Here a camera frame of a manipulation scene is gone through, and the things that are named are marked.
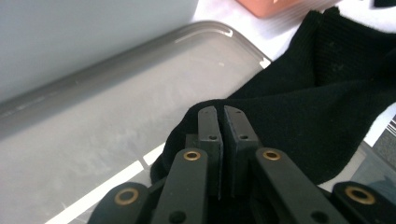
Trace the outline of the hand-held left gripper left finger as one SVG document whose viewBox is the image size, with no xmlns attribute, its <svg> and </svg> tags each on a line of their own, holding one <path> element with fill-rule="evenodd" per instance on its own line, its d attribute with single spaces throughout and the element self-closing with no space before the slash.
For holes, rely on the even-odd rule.
<svg viewBox="0 0 396 224">
<path fill-rule="evenodd" d="M 218 113 L 214 106 L 198 112 L 198 133 L 188 134 L 186 147 L 196 147 L 208 156 L 208 187 L 210 196 L 221 198 L 223 142 L 219 129 Z"/>
</svg>

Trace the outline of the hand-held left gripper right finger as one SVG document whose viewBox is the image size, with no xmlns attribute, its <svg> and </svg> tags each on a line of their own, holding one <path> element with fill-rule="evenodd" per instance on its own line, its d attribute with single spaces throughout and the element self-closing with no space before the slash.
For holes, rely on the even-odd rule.
<svg viewBox="0 0 396 224">
<path fill-rule="evenodd" d="M 248 163 L 250 154 L 259 146 L 246 114 L 238 108 L 224 106 L 225 164 L 231 196 L 245 195 L 248 191 Z"/>
</svg>

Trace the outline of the black sock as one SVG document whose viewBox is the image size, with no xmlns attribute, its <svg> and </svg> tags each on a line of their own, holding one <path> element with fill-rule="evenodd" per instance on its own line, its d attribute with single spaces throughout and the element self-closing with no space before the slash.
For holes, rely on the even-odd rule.
<svg viewBox="0 0 396 224">
<path fill-rule="evenodd" d="M 341 15 L 336 7 L 304 17 L 287 50 L 233 93 L 233 99 L 355 91 L 396 99 L 396 33 Z"/>
<path fill-rule="evenodd" d="M 153 183 L 167 176 L 185 136 L 197 131 L 198 111 L 226 105 L 242 110 L 262 144 L 284 151 L 314 183 L 336 177 L 347 165 L 375 119 L 396 103 L 396 78 L 341 82 L 250 99 L 201 102 L 169 134 L 150 169 Z"/>
</svg>

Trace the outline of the pink perforated plastic basket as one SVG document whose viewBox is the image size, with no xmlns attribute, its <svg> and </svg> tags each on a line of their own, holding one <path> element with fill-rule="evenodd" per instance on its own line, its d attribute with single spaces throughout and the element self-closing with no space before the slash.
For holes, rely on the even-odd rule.
<svg viewBox="0 0 396 224">
<path fill-rule="evenodd" d="M 333 6 L 341 0 L 235 0 L 256 18 L 302 16 L 309 10 Z"/>
</svg>

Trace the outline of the white divided organizer box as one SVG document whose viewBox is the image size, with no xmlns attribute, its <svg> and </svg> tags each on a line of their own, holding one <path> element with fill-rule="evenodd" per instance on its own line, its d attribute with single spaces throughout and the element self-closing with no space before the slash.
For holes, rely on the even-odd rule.
<svg viewBox="0 0 396 224">
<path fill-rule="evenodd" d="M 188 23 L 198 0 L 0 0 L 0 103 Z"/>
</svg>

